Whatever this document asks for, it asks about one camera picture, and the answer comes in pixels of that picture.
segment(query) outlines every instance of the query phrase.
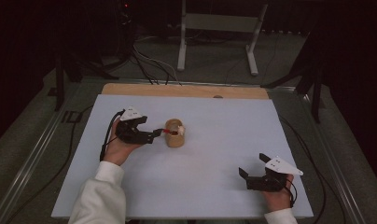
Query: metal frame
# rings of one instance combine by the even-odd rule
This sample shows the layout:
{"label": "metal frame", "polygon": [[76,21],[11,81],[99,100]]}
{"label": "metal frame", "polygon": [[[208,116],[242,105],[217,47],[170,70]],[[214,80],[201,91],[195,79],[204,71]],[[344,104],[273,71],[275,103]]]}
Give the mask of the metal frame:
{"label": "metal frame", "polygon": [[61,109],[58,112],[55,112],[50,119],[44,132],[40,135],[36,145],[32,149],[23,166],[17,172],[16,176],[11,182],[10,187],[7,190],[7,193],[0,202],[0,223],[6,223],[6,221],[8,220],[14,206],[17,203],[17,200],[20,198],[23,189],[31,178],[32,173],[34,172],[38,162],[40,161],[44,151],[46,150],[49,144],[49,140],[52,138],[58,125],[61,123],[64,109],[77,91],[77,84],[70,85],[71,87],[66,93],[67,100],[64,102],[64,104],[61,104]]}
{"label": "metal frame", "polygon": [[345,177],[342,173],[339,163],[333,154],[333,150],[331,146],[328,144],[326,140],[326,136],[322,129],[319,127],[319,124],[316,123],[314,119],[312,119],[312,111],[311,111],[311,100],[307,94],[302,95],[300,98],[302,107],[304,112],[307,114],[307,118],[310,121],[311,125],[313,126],[314,132],[316,134],[316,138],[319,140],[319,144],[323,148],[325,152],[325,157],[328,162],[328,168],[331,172],[331,176],[334,179],[336,187],[340,193],[342,198],[342,202],[345,205],[346,211],[349,217],[352,219],[352,223],[366,223],[366,219],[363,217],[359,207],[357,206],[355,197],[349,187]]}
{"label": "metal frame", "polygon": [[182,24],[180,35],[180,50],[177,60],[177,70],[185,70],[187,29],[222,30],[231,32],[253,33],[253,37],[250,44],[246,46],[246,55],[247,60],[249,62],[250,74],[252,76],[257,76],[258,67],[256,65],[256,60],[253,51],[255,49],[256,42],[258,41],[258,34],[261,30],[261,25],[263,23],[267,6],[267,4],[262,5],[258,17],[236,17],[187,13],[186,0],[182,0]]}

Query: white metal leg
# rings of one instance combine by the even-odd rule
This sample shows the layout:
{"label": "white metal leg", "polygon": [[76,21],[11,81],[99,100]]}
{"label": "white metal leg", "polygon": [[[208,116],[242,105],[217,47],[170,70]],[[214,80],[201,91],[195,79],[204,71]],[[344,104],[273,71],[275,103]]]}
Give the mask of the white metal leg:
{"label": "white metal leg", "polygon": [[177,59],[177,71],[185,70],[186,61],[186,0],[182,0],[182,25],[180,35],[179,57]]}
{"label": "white metal leg", "polygon": [[263,22],[266,10],[267,10],[267,5],[263,5],[260,11],[260,14],[258,16],[258,22],[256,24],[255,31],[253,32],[252,42],[250,43],[250,45],[246,45],[246,55],[247,55],[247,60],[249,62],[250,74],[252,76],[258,75],[258,66],[256,65],[255,55],[253,54],[253,51],[255,49],[256,42],[258,41],[258,35],[261,30],[261,24]]}

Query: metal rail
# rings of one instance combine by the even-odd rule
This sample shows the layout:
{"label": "metal rail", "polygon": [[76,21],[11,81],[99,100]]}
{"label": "metal rail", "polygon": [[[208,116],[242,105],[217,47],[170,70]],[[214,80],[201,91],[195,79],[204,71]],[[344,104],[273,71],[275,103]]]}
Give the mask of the metal rail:
{"label": "metal rail", "polygon": [[66,93],[66,101],[64,102],[64,104],[62,104],[59,112],[53,114],[45,130],[42,132],[39,139],[37,140],[35,147],[32,149],[25,163],[14,177],[10,187],[7,190],[7,193],[0,202],[0,223],[6,223],[6,221],[8,220],[14,206],[17,203],[17,200],[20,198],[23,189],[25,188],[26,184],[31,178],[31,175],[34,172],[35,167],[37,166],[44,151],[46,150],[49,144],[49,140],[54,135],[54,132],[57,129],[58,124],[60,123],[63,117],[63,112],[66,106],[68,105],[76,91],[77,84],[70,84],[69,90]]}
{"label": "metal rail", "polygon": [[336,158],[334,157],[333,150],[331,149],[331,146],[329,145],[328,141],[326,140],[326,136],[319,127],[319,124],[317,124],[312,116],[311,113],[311,100],[309,99],[308,95],[304,95],[300,97],[302,107],[307,114],[307,118],[310,121],[316,138],[319,140],[319,144],[323,148],[323,151],[325,152],[326,161],[328,162],[328,168],[331,172],[331,176],[334,179],[334,182],[336,184],[336,187],[340,193],[340,196],[342,198],[342,202],[345,205],[346,211],[348,212],[349,217],[351,218],[351,221],[353,223],[366,223],[366,220],[364,219],[360,209],[357,206],[355,197],[348,185],[348,183],[345,180],[345,177],[342,173],[342,170],[340,169],[340,165],[337,162]]}

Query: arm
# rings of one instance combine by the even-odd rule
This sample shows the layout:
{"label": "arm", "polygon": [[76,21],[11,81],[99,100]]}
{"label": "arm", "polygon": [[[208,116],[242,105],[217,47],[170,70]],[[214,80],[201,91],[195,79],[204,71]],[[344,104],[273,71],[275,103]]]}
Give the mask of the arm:
{"label": "arm", "polygon": [[69,223],[125,223],[125,194],[120,186],[124,172],[120,166],[141,145],[125,144],[116,138],[118,123],[118,119],[113,123],[104,160],[95,177],[81,187]]}
{"label": "arm", "polygon": [[[290,189],[293,175],[287,176],[286,187]],[[297,224],[297,220],[293,217],[290,208],[290,193],[287,189],[282,189],[279,192],[265,192],[262,194],[267,201],[270,213],[265,214],[265,218],[269,224]]]}

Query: cable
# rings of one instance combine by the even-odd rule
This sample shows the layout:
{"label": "cable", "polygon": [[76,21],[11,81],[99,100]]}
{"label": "cable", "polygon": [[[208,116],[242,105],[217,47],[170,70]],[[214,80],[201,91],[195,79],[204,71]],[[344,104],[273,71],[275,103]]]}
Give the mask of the cable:
{"label": "cable", "polygon": [[297,193],[296,186],[290,180],[287,179],[286,181],[288,181],[291,184],[291,186],[293,186],[294,193],[296,195],[296,198],[293,198],[293,194],[291,194],[292,200],[290,202],[290,205],[291,205],[291,207],[293,207],[293,204],[296,202],[297,197],[299,196],[299,194]]}
{"label": "cable", "polygon": [[240,63],[243,62],[243,61],[244,61],[244,58],[241,58],[241,59],[240,59],[235,65],[233,65],[231,68],[229,68],[229,70],[227,70],[226,78],[224,79],[224,85],[225,85],[225,86],[229,86],[229,85],[227,84],[227,80],[229,79],[229,75],[230,75],[231,70],[234,69],[236,66],[238,66],[238,64],[240,64]]}
{"label": "cable", "polygon": [[133,45],[133,49],[136,51],[137,54],[139,54],[141,57],[143,57],[143,58],[145,58],[145,59],[148,59],[148,60],[153,61],[153,62],[156,62],[156,63],[162,63],[162,64],[165,64],[165,65],[167,65],[168,67],[170,67],[170,68],[172,69],[172,71],[174,71],[174,77],[175,77],[176,82],[177,82],[179,85],[182,86],[182,84],[181,84],[181,83],[179,82],[179,80],[177,79],[175,69],[174,69],[170,64],[168,64],[168,63],[164,63],[164,62],[159,61],[159,60],[155,60],[155,59],[151,59],[151,58],[146,57],[145,55],[141,54],[141,53],[136,49],[136,46],[135,46],[135,45]]}
{"label": "cable", "polygon": [[144,40],[147,40],[147,39],[157,38],[157,37],[158,36],[156,36],[156,35],[148,35],[148,36],[142,37],[140,39],[136,39],[135,42],[141,42],[141,41],[144,41]]}
{"label": "cable", "polygon": [[166,81],[165,81],[165,85],[168,84],[169,77],[175,78],[175,77],[172,76],[168,71],[166,71],[165,68],[164,68],[161,64],[159,64],[158,62],[154,62],[155,64],[153,64],[153,63],[148,63],[148,62],[146,62],[146,61],[144,61],[144,60],[141,60],[141,59],[139,59],[139,61],[141,61],[141,62],[143,62],[143,63],[147,63],[148,65],[154,66],[154,67],[156,67],[156,68],[159,68],[160,70],[162,70],[163,72],[165,72],[165,74],[167,75],[167,77],[166,77]]}
{"label": "cable", "polygon": [[[211,33],[209,33],[209,31],[205,32],[204,30],[201,30],[197,35],[195,35],[193,37],[187,37],[186,39],[192,41],[193,43],[187,42],[186,44],[188,46],[224,44],[228,41],[233,40],[237,36],[237,33],[232,33],[231,37],[229,37],[229,38],[222,39],[220,41],[215,41],[215,40],[212,39],[212,36],[210,34]],[[201,36],[201,35],[204,35],[205,40],[198,39],[198,37]]]}
{"label": "cable", "polygon": [[[81,112],[79,112],[79,115],[82,117],[82,115],[89,109],[91,109],[93,107],[93,105],[85,108],[84,110],[82,110]],[[38,190],[34,195],[32,195],[23,205],[21,205],[19,207],[19,209],[13,214],[11,215],[11,217],[7,220],[6,224],[10,223],[14,217],[17,216],[17,214],[22,211],[23,208],[25,208],[26,205],[28,205],[28,203],[30,203],[35,197],[37,197],[44,189],[46,189],[56,178],[57,176],[63,171],[63,168],[66,166],[66,164],[69,162],[70,160],[70,157],[73,153],[73,138],[74,138],[74,133],[75,133],[75,128],[76,128],[76,124],[78,124],[78,122],[75,122],[72,126],[72,131],[70,133],[70,143],[69,143],[69,152],[68,152],[68,155],[63,163],[63,166],[60,168],[60,170],[58,170],[58,172],[51,178],[51,180],[49,180],[49,182],[46,183],[46,185],[44,185],[40,190]]]}
{"label": "cable", "polygon": [[127,64],[127,62],[128,62],[128,60],[119,60],[115,63],[106,64],[106,65],[102,66],[101,68],[103,70],[105,70],[106,72],[113,72],[113,71],[121,68],[125,64]]}
{"label": "cable", "polygon": [[319,212],[319,215],[318,217],[316,218],[316,220],[314,221],[314,223],[317,223],[319,221],[319,219],[322,217],[324,211],[325,211],[325,208],[326,208],[326,201],[327,201],[327,194],[326,194],[326,188],[325,188],[325,185],[324,185],[324,182],[328,185],[328,187],[330,188],[331,192],[333,193],[334,197],[336,198],[338,204],[339,204],[339,207],[341,208],[342,210],[342,219],[343,219],[343,223],[346,223],[346,217],[345,217],[345,213],[343,211],[343,207],[342,207],[342,203],[340,202],[339,198],[338,198],[338,195],[337,193],[334,191],[334,189],[332,188],[332,186],[330,185],[330,183],[326,180],[326,178],[323,176],[323,174],[319,171],[319,169],[317,168],[316,164],[314,163],[314,159],[312,157],[312,154],[308,148],[308,146],[306,145],[306,143],[304,142],[304,140],[302,139],[301,135],[293,128],[293,126],[285,119],[283,118],[282,116],[278,115],[279,119],[284,122],[284,124],[286,124],[290,130],[296,135],[297,139],[299,140],[299,143],[301,144],[301,148],[304,150],[304,153],[306,154],[306,156],[308,157],[309,161],[311,162],[312,166],[314,167],[314,170],[316,172],[316,175],[317,177],[319,178],[319,181],[320,181],[320,184],[322,186],[322,192],[323,192],[323,203],[322,203],[322,207],[321,207],[321,210]]}
{"label": "cable", "polygon": [[119,111],[117,112],[113,118],[110,120],[110,123],[109,123],[109,127],[107,128],[107,132],[106,132],[106,136],[105,136],[105,140],[104,140],[104,144],[102,145],[102,150],[101,150],[101,154],[99,155],[99,161],[102,161],[104,159],[104,156],[105,156],[105,153],[106,153],[106,147],[109,143],[111,143],[112,141],[114,141],[117,137],[113,138],[112,140],[108,141],[109,139],[109,135],[110,135],[110,131],[112,130],[112,126],[113,126],[113,122],[116,120],[116,118],[118,116],[121,116],[123,113],[125,112],[125,110],[123,109],[122,111]]}
{"label": "cable", "polygon": [[151,85],[153,85],[155,82],[156,84],[159,84],[159,81],[153,77],[152,75],[150,75],[146,70],[145,68],[143,67],[143,65],[140,63],[139,59],[136,57],[136,55],[133,54],[133,58],[136,60],[136,63],[134,63],[133,61],[131,61],[133,64],[136,64],[139,66],[139,68],[141,69],[143,75],[147,78],[147,80],[150,82]]}

